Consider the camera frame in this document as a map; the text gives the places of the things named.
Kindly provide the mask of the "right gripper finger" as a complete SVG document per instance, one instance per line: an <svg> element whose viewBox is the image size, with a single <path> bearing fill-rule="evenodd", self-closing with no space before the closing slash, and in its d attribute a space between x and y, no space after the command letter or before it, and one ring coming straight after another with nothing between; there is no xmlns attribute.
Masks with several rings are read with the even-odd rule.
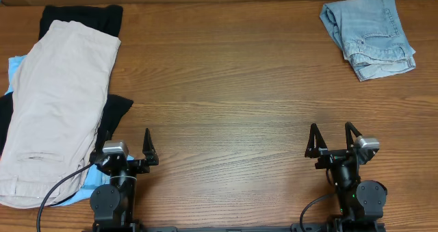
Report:
<svg viewBox="0 0 438 232"><path fill-rule="evenodd" d="M312 123L309 131L309 140L305 151L305 157L318 158L327 150L327 145L318 129L318 126L315 123Z"/></svg>
<svg viewBox="0 0 438 232"><path fill-rule="evenodd" d="M346 133L347 149L348 150L358 149L358 146L355 144L355 141L353 140L353 136L355 136L356 138L362 136L359 130L351 122L346 122L345 133Z"/></svg>

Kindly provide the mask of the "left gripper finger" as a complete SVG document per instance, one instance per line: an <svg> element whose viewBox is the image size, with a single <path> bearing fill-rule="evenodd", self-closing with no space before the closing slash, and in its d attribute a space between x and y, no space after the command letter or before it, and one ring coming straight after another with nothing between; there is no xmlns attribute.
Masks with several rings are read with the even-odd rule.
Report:
<svg viewBox="0 0 438 232"><path fill-rule="evenodd" d="M103 145L109 139L110 139L110 132L109 131L99 131L97 133L94 152L100 153L103 149Z"/></svg>
<svg viewBox="0 0 438 232"><path fill-rule="evenodd" d="M155 147L153 146L151 139L151 132L149 128L146 128L144 134L142 152L145 156L146 164L148 166L157 166L159 164L159 158L155 150Z"/></svg>

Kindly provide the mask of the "beige khaki shorts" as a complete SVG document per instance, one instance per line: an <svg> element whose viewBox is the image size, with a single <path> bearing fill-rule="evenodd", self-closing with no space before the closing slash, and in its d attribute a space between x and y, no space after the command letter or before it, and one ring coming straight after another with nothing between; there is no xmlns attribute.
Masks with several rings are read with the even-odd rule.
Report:
<svg viewBox="0 0 438 232"><path fill-rule="evenodd" d="M83 185L119 46L117 37L56 20L21 62L1 155L2 205L52 205Z"/></svg>

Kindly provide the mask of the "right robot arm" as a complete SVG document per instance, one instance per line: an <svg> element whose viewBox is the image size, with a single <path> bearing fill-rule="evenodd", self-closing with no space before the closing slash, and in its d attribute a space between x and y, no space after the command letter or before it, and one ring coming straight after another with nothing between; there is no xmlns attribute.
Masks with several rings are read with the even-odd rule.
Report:
<svg viewBox="0 0 438 232"><path fill-rule="evenodd" d="M302 210L299 218L301 231L309 227L325 232L385 230L385 225L379 224L378 219L383 217L387 188L378 181L363 181L359 174L359 167L367 164L379 151L380 142L375 137L364 136L350 122L345 124L345 133L346 148L330 150L318 126L315 123L310 126L305 157L317 160L315 168L325 170L334 192L311 201ZM329 216L325 224L304 223L304 215L312 205L334 196L339 203L339 215Z"/></svg>

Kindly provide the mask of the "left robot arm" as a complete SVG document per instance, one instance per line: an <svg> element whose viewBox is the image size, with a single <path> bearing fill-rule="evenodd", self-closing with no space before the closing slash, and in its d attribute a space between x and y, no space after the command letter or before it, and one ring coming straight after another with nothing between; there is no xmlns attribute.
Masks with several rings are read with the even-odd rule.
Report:
<svg viewBox="0 0 438 232"><path fill-rule="evenodd" d="M97 187L90 197L94 212L93 231L140 232L144 225L133 218L137 176L150 172L159 164L149 129L145 131L142 147L144 158L128 159L129 149L124 141L108 140L96 157L98 170L109 176L109 183Z"/></svg>

